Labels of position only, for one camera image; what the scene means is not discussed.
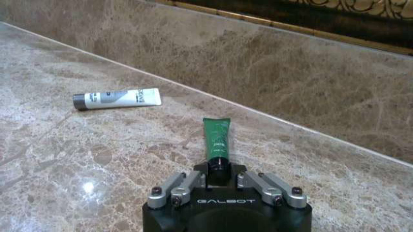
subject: gray tube cap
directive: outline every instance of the gray tube cap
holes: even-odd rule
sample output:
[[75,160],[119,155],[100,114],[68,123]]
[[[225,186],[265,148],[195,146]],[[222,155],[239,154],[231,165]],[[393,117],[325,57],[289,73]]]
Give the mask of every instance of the gray tube cap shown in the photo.
[[84,94],[74,95],[74,106],[78,110],[87,110],[86,102],[84,102]]

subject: ornate pattern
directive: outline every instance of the ornate pattern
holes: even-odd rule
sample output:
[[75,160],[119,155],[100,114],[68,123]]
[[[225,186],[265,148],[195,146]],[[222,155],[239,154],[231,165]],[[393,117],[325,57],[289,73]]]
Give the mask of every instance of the ornate pattern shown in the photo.
[[341,11],[413,20],[413,0],[287,0]]

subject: marble backsplash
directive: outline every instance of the marble backsplash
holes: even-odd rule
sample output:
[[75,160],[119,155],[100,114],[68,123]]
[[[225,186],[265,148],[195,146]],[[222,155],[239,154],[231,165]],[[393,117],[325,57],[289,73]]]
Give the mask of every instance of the marble backsplash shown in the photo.
[[140,0],[0,0],[1,20],[413,162],[413,58]]

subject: white tube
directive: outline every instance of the white tube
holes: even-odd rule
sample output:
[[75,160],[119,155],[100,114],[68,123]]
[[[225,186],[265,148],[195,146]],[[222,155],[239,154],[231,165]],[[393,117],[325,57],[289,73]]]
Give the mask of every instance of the white tube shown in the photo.
[[160,104],[160,95],[156,88],[74,95],[74,105],[78,110],[152,106]]

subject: green cosmetic tube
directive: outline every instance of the green cosmetic tube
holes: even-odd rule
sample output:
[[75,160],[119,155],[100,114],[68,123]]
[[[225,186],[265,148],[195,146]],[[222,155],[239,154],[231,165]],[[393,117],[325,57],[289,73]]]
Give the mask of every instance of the green cosmetic tube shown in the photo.
[[226,185],[230,179],[227,133],[230,118],[205,118],[209,179],[214,185]]

